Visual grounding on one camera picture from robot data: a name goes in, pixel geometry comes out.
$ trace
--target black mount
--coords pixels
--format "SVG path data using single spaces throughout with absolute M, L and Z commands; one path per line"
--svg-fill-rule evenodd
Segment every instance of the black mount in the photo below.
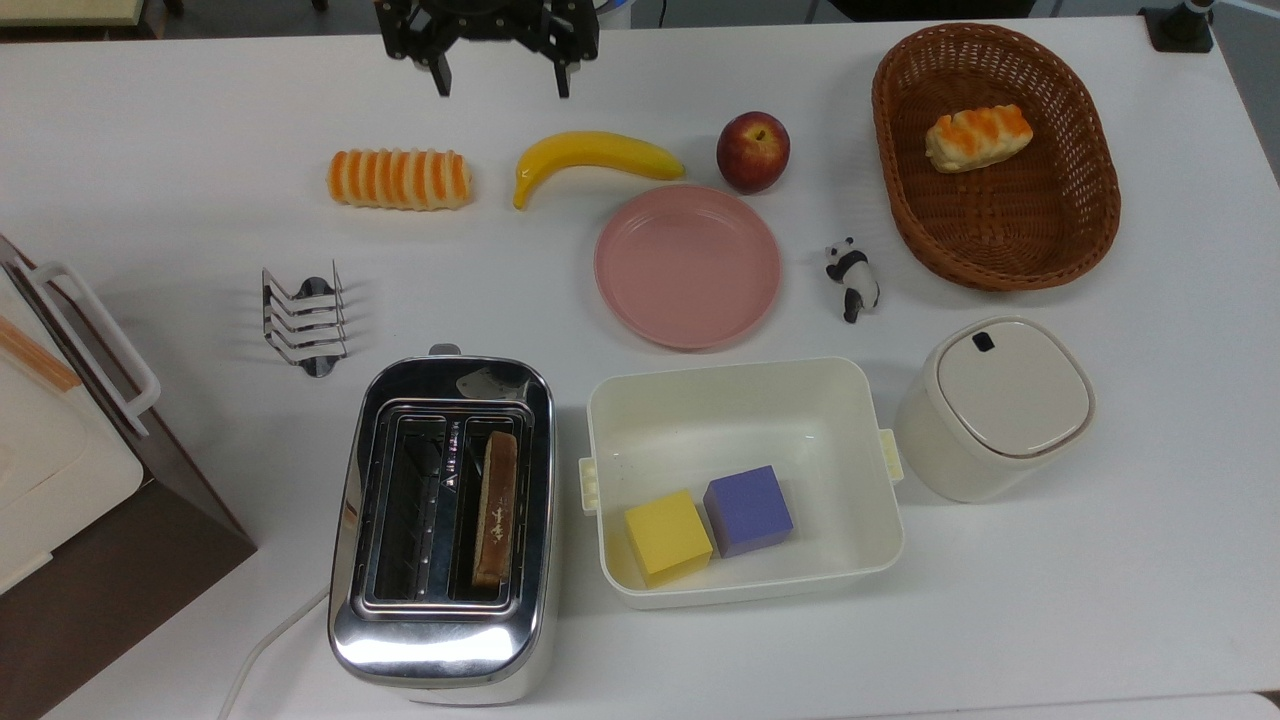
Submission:
M 460 38 L 515 40 L 541 54 L 554 64 L 561 97 L 568 97 L 570 65 L 599 54 L 593 0 L 376 0 L 374 9 L 387 55 L 430 70 L 442 96 L 453 85 L 444 53 Z
M 1188 4 L 1198 8 L 1193 10 Z M 1147 18 L 1151 46 L 1161 53 L 1208 53 L 1213 49 L 1213 35 L 1208 31 L 1213 22 L 1213 0 L 1184 0 L 1176 8 L 1143 8 L 1139 15 Z

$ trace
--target purple cube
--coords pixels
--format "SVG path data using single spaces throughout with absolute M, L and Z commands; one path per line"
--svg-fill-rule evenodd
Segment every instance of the purple cube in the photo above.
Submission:
M 721 557 L 777 544 L 791 533 L 791 514 L 772 465 L 712 480 L 703 507 Z

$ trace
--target white handle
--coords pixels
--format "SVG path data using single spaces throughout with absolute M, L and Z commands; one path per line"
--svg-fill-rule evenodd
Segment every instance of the white handle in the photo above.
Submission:
M 92 290 L 90 290 L 88 283 L 84 282 L 84 278 L 79 277 L 79 273 L 61 263 L 45 263 L 33 270 L 22 268 L 22 273 L 36 291 L 36 295 L 38 295 L 45 306 L 49 307 L 54 322 L 56 322 L 63 329 L 63 334 L 70 340 L 72 345 L 76 346 L 76 350 L 79 351 L 81 357 L 84 359 L 84 364 L 88 365 L 88 369 L 95 377 L 97 377 L 99 383 L 106 391 L 111 402 L 114 402 L 116 409 L 124 414 L 124 419 L 129 421 L 129 425 L 132 425 L 140 436 L 146 436 L 147 430 L 142 427 L 142 420 L 140 418 L 152 405 L 155 405 L 156 400 L 160 398 L 160 380 L 156 379 L 155 373 L 151 372 L 151 368 L 148 368 L 142 360 L 142 356 L 138 355 L 138 351 L 133 347 L 133 343 L 129 342 L 129 338 L 124 337 L 124 332 L 120 331 L 120 325 L 115 323 L 111 314 L 106 311 L 105 306 L 102 306 L 102 301 L 97 299 L 97 295 L 95 295 Z M 124 373 L 129 377 L 129 379 L 137 383 L 140 389 L 133 400 L 124 400 L 119 388 L 116 388 L 108 379 L 106 373 L 102 372 L 102 366 L 97 364 L 97 360 L 95 360 L 93 355 L 84 347 L 79 336 L 72 329 L 70 323 L 67 322 L 61 310 L 54 305 L 52 299 L 50 299 L 49 293 L 45 292 L 45 283 L 51 283 L 54 278 L 59 277 L 67 278 L 74 287 L 78 297 L 73 299 L 72 302 L 81 310 L 81 313 L 84 314 L 90 325 L 92 325 L 102 336 L 104 345 L 106 345 L 108 350 L 110 350 L 116 360 L 120 361 L 120 366 L 124 369 Z
M 897 484 L 902 479 L 902 456 L 897 454 L 897 438 L 893 430 L 881 430 L 881 452 L 884 454 L 884 468 L 888 469 L 888 479 Z
M 577 479 L 582 486 L 582 512 L 595 515 L 600 509 L 600 479 L 595 474 L 595 457 L 577 461 Z

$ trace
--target toy block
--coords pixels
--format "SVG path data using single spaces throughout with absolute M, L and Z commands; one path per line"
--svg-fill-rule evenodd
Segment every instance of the toy block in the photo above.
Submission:
M 648 588 L 707 566 L 712 542 L 687 489 L 626 511 L 627 539 Z
M 792 529 L 772 465 L 712 480 L 703 507 L 721 557 L 777 544 Z

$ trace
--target panda figurine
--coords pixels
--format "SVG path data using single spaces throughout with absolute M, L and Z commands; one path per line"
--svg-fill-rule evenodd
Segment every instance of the panda figurine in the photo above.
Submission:
M 846 237 L 827 249 L 827 277 L 845 286 L 846 323 L 856 323 L 858 313 L 879 304 L 879 283 L 872 275 L 867 254 L 854 250 L 854 238 Z

